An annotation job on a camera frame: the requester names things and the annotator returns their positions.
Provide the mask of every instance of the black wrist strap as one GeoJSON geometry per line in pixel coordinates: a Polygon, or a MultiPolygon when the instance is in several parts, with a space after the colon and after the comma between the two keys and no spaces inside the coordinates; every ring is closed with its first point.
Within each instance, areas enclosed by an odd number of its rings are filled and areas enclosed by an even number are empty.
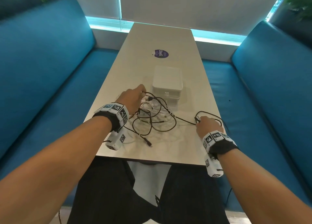
{"type": "Polygon", "coordinates": [[[104,117],[108,118],[112,123],[111,132],[112,131],[117,132],[119,130],[120,124],[119,124],[119,120],[118,120],[116,115],[114,115],[110,112],[107,112],[107,111],[99,111],[99,112],[95,113],[92,117],[95,117],[95,116],[104,116],[104,117]]]}
{"type": "Polygon", "coordinates": [[[209,153],[215,158],[218,158],[218,154],[225,154],[233,149],[240,150],[233,142],[223,139],[216,142],[212,147],[210,147],[209,153]]]}

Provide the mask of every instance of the white wrist-mounted device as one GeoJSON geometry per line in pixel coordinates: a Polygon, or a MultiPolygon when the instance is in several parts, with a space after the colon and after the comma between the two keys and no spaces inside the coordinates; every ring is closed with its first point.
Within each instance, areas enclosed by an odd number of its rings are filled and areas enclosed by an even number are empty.
{"type": "Polygon", "coordinates": [[[116,103],[116,102],[106,104],[102,106],[101,108],[99,108],[98,110],[96,110],[94,113],[96,114],[100,111],[114,114],[119,120],[119,125],[120,125],[119,129],[117,130],[117,132],[112,131],[110,136],[107,138],[107,140],[110,142],[105,143],[105,145],[109,149],[118,150],[121,148],[124,140],[126,139],[126,136],[128,135],[127,131],[123,127],[128,121],[129,112],[126,106],[116,103]]]}
{"type": "Polygon", "coordinates": [[[209,150],[213,145],[215,145],[216,142],[224,139],[236,145],[236,143],[232,139],[230,139],[229,136],[217,130],[206,134],[202,139],[202,144],[207,152],[204,158],[207,173],[211,177],[221,177],[223,175],[223,169],[220,162],[209,153],[209,150]]]}

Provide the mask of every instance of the hand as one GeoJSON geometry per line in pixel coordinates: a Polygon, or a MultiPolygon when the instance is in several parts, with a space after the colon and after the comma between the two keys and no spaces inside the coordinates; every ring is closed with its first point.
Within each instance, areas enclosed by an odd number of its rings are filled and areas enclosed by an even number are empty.
{"type": "Polygon", "coordinates": [[[222,133],[224,132],[223,128],[214,118],[202,116],[200,118],[200,122],[196,124],[196,132],[200,139],[203,139],[206,134],[216,130],[222,133]]]}
{"type": "Polygon", "coordinates": [[[141,105],[141,100],[145,96],[146,89],[143,84],[140,84],[135,89],[128,89],[119,96],[117,103],[123,104],[128,109],[129,115],[137,112],[141,105]]]}

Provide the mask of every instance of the blue bench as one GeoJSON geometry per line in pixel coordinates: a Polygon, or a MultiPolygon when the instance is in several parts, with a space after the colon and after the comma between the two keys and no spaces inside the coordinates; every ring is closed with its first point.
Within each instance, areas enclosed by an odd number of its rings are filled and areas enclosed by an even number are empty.
{"type": "MultiPolygon", "coordinates": [[[[95,48],[76,0],[57,0],[0,23],[0,179],[87,115],[117,51],[95,48]]],[[[232,63],[203,60],[228,134],[312,206],[312,51],[259,23],[232,63]]],[[[218,179],[226,202],[230,185],[218,179]]],[[[71,205],[75,191],[65,205],[71,205]]],[[[227,209],[242,211],[234,193],[227,209]]]]}

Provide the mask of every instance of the drawstring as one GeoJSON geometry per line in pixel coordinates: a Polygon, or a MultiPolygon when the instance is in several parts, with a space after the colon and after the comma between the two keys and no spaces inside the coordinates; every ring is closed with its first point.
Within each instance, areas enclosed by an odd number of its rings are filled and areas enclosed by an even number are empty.
{"type": "Polygon", "coordinates": [[[160,204],[159,204],[160,199],[156,195],[155,195],[155,200],[156,200],[157,207],[159,208],[159,211],[160,211],[160,214],[161,214],[161,217],[160,217],[161,223],[165,224],[165,221],[164,221],[164,218],[163,218],[163,213],[162,213],[162,210],[161,210],[160,204]]]}

